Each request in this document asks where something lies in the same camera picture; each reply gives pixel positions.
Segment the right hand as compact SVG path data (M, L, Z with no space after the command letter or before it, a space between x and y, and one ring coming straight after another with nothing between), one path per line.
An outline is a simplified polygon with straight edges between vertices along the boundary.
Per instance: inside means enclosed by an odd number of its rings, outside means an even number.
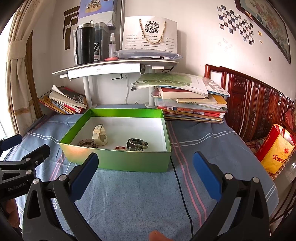
M173 241L172 239L167 238L162 233L154 230L149 234L149 241Z

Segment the left hand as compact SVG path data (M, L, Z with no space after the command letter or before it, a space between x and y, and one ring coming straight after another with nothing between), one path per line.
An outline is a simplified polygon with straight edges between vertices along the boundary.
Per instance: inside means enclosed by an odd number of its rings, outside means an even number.
M8 221L14 228L18 228L20 225L20 217L18 213L18 206L15 199L8 200L3 203L4 209L9 214Z

